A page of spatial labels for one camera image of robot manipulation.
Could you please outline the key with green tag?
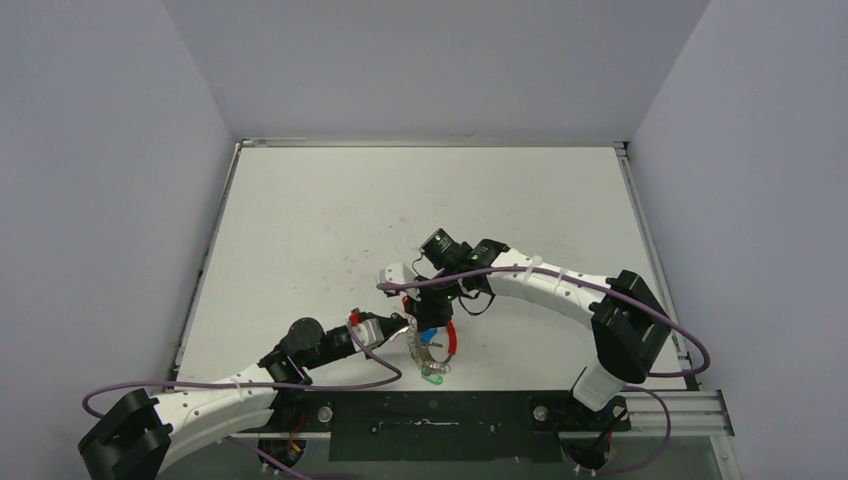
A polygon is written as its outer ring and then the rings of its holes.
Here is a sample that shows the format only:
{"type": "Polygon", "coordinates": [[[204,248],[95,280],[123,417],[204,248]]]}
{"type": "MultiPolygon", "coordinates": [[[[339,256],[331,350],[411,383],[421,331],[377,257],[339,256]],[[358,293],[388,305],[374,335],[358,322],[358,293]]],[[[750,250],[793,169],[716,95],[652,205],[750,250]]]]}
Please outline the key with green tag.
{"type": "Polygon", "coordinates": [[[438,373],[422,374],[421,378],[435,386],[441,386],[444,382],[444,377],[438,373]]]}

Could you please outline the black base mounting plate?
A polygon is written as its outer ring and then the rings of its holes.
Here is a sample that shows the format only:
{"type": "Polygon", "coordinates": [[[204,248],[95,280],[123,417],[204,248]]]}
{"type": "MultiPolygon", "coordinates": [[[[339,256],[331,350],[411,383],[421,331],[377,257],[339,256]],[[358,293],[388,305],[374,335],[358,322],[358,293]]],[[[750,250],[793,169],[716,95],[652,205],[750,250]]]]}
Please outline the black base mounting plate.
{"type": "Polygon", "coordinates": [[[594,412],[568,391],[304,392],[255,429],[259,448],[289,466],[326,440],[334,462],[551,463],[570,446],[601,451],[628,432],[626,401],[594,412]]]}

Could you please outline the key with blue tag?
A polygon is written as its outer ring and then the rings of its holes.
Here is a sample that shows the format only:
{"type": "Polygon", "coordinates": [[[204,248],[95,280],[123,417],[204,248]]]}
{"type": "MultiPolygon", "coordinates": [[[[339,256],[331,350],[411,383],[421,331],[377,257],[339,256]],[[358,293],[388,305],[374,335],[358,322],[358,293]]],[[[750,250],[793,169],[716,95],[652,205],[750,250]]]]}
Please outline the key with blue tag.
{"type": "Polygon", "coordinates": [[[422,346],[429,347],[433,345],[433,339],[438,333],[438,328],[429,328],[418,333],[418,340],[422,346]]]}

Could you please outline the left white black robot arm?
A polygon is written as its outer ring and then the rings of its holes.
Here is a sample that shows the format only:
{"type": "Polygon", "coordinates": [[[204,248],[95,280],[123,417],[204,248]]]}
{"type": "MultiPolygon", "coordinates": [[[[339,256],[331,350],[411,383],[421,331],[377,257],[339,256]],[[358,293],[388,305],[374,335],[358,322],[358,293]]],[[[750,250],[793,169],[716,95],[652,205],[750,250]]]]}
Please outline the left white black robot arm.
{"type": "Polygon", "coordinates": [[[150,395],[140,384],[123,395],[80,440],[79,453],[93,479],[153,479],[183,457],[228,435],[290,428],[296,397],[315,390],[310,371],[367,349],[406,330],[409,322],[352,311],[326,330],[314,318],[296,320],[257,363],[211,383],[173,382],[150,395]]]}

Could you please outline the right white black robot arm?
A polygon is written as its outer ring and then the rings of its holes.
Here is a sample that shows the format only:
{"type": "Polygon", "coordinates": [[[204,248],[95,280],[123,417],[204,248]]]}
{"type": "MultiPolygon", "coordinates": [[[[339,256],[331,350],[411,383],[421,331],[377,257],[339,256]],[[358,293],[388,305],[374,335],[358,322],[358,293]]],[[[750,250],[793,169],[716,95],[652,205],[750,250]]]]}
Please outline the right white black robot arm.
{"type": "Polygon", "coordinates": [[[420,247],[436,270],[432,278],[410,266],[386,269],[389,296],[405,293],[405,311],[423,329],[443,327],[453,304],[498,296],[524,300],[587,328],[596,358],[578,376],[565,402],[568,421],[593,427],[627,385],[645,382],[671,334],[666,312],[635,272],[588,275],[544,262],[505,243],[483,239],[472,246],[436,230],[420,247]]]}

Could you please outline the aluminium frame rail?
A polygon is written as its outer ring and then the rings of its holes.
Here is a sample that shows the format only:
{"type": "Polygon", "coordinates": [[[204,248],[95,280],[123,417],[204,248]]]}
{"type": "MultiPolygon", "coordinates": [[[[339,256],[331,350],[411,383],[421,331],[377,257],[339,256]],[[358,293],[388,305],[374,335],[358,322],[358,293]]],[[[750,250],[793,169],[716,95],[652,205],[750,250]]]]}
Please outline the aluminium frame rail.
{"type": "MultiPolygon", "coordinates": [[[[658,391],[670,418],[670,435],[678,437],[731,437],[735,435],[721,390],[658,391]]],[[[659,401],[647,393],[624,392],[631,436],[662,437],[666,415],[659,401]]]]}

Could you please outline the metal keyring with red handle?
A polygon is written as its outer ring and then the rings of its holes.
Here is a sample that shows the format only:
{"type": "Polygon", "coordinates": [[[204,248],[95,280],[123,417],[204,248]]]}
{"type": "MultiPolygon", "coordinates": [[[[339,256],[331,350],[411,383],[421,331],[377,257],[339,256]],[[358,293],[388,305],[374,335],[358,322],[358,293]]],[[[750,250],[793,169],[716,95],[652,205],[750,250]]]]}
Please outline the metal keyring with red handle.
{"type": "Polygon", "coordinates": [[[415,319],[411,320],[407,335],[407,346],[410,357],[418,367],[420,374],[438,373],[442,376],[451,371],[451,362],[458,350],[458,334],[452,321],[445,327],[437,327],[438,333],[433,339],[433,345],[422,346],[418,333],[426,330],[418,326],[415,319]]]}

